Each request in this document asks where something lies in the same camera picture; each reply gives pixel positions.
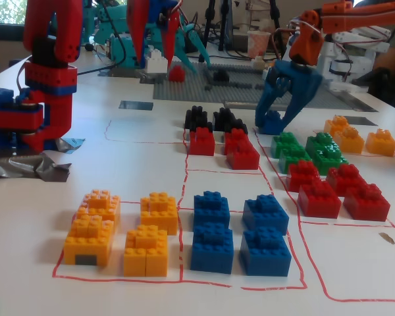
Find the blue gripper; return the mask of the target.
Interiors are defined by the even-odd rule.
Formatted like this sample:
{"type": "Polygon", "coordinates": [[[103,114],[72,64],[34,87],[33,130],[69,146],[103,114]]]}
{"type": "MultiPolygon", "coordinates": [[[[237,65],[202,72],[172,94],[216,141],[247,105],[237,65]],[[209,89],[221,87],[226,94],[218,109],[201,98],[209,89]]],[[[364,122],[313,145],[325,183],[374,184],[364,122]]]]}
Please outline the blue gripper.
{"type": "Polygon", "coordinates": [[[206,46],[202,43],[194,24],[190,23],[184,27],[184,47],[175,45],[176,32],[180,23],[176,1],[129,0],[126,19],[139,64],[143,57],[145,26],[154,24],[160,29],[161,36],[165,37],[165,58],[168,66],[171,65],[172,58],[175,56],[194,74],[197,73],[195,66],[188,58],[188,43],[197,49],[207,66],[211,66],[206,46]]]}

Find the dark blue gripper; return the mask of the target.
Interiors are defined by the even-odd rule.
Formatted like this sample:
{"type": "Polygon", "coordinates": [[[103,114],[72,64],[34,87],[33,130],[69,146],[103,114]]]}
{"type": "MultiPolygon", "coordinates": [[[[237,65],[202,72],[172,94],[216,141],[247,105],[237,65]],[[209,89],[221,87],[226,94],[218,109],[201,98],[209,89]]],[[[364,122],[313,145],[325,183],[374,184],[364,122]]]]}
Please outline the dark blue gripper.
{"type": "Polygon", "coordinates": [[[292,94],[280,123],[283,131],[296,115],[315,97],[323,77],[312,67],[299,65],[292,61],[276,60],[268,70],[265,88],[255,110],[255,125],[263,128],[268,122],[280,120],[278,111],[271,110],[276,98],[285,92],[292,94]]]}

